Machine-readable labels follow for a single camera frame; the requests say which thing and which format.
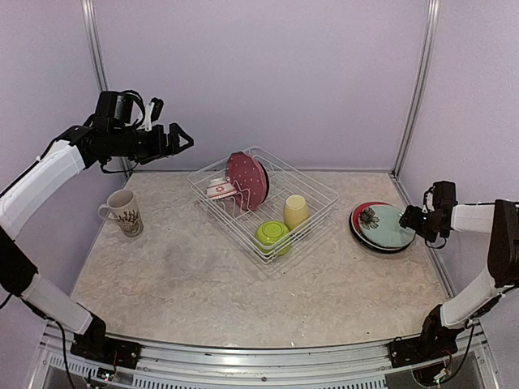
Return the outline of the teal green plate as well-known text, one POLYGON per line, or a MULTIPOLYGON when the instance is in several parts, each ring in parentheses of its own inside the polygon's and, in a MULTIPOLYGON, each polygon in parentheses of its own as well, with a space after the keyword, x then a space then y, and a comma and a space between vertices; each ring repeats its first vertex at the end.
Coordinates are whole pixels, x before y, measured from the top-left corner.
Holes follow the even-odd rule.
POLYGON ((403 213, 389 204, 365 207, 358 216, 360 231, 368 241, 386 249, 408 246, 415 238, 415 231, 401 227, 403 213))

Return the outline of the black striped rim plate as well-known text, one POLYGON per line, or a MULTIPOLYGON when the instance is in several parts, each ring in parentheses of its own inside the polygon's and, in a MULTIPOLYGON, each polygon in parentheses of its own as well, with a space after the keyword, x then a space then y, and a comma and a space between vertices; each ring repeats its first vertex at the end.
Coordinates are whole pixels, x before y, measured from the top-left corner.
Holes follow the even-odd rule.
POLYGON ((352 235, 352 237, 354 238, 354 240, 360 244, 363 248, 365 249, 368 249, 372 252, 375 252, 377 254, 397 254, 397 253, 401 253, 402 251, 406 250, 407 248, 409 248, 412 244, 409 243, 401 248, 397 248, 397 249, 389 249, 389 248, 384 248, 384 247, 378 247, 378 246, 374 246, 372 245, 369 241, 367 241, 363 235, 360 233, 360 230, 359 230, 359 227, 355 227, 354 226, 354 211, 352 211, 350 213, 350 217, 349 217, 349 228, 350 228, 350 233, 352 235))

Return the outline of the pink polka dot plate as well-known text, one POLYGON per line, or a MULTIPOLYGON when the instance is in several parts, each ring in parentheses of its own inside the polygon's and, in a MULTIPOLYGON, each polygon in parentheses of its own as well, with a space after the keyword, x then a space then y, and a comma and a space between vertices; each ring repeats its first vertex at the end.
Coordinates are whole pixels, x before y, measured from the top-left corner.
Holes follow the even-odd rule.
POLYGON ((256 211, 265 193, 263 172, 257 160, 245 152, 232 153, 225 166, 227 180, 238 191, 237 204, 245 211, 256 211))

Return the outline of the white floral mug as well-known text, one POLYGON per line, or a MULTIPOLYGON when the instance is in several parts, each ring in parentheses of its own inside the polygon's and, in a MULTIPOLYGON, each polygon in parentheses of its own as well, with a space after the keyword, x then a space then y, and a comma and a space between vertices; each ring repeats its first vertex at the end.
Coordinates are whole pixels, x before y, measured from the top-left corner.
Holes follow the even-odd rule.
POLYGON ((99 206, 98 216, 115 223, 127 237, 137 237, 144 229, 136 195, 131 190, 117 190, 99 206))

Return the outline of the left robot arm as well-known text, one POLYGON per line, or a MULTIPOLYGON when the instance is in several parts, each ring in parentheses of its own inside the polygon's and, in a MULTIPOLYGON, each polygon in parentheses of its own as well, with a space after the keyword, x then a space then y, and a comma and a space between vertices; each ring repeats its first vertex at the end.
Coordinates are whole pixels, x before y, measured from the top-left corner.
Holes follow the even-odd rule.
POLYGON ((16 238, 41 206, 62 186, 95 163, 126 157, 138 165, 177 155, 195 141, 177 123, 151 130, 102 130, 73 126, 53 140, 47 153, 1 193, 1 286, 46 318, 72 330, 98 361, 114 351, 105 323, 43 277, 17 246, 16 238))

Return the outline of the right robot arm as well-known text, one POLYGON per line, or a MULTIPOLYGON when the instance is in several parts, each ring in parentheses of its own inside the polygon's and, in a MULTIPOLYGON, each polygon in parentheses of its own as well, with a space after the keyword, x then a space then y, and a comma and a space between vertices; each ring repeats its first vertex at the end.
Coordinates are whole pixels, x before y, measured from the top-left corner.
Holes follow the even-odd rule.
POLYGON ((518 204, 497 199, 493 203, 445 206, 427 211, 408 206, 399 223, 433 242, 453 231, 459 242, 449 249, 473 276, 457 295, 433 309, 424 320, 414 351, 431 360, 455 344, 457 335, 485 315, 509 289, 518 287, 518 204))

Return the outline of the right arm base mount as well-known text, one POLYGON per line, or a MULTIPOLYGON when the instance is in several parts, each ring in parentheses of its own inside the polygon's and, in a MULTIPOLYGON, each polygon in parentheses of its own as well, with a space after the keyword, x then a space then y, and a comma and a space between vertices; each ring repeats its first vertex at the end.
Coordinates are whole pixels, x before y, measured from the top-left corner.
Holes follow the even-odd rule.
POLYGON ((437 358, 447 357, 458 350, 456 338, 415 336, 395 338, 388 343, 388 354, 392 368, 415 365, 437 358))

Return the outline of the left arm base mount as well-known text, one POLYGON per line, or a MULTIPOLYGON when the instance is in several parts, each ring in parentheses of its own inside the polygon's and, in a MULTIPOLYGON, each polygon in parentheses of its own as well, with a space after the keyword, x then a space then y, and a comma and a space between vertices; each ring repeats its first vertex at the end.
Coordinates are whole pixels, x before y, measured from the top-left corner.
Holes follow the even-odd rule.
POLYGON ((88 340, 74 335, 71 354, 106 365, 135 370, 142 345, 128 340, 104 336, 100 340, 88 340))

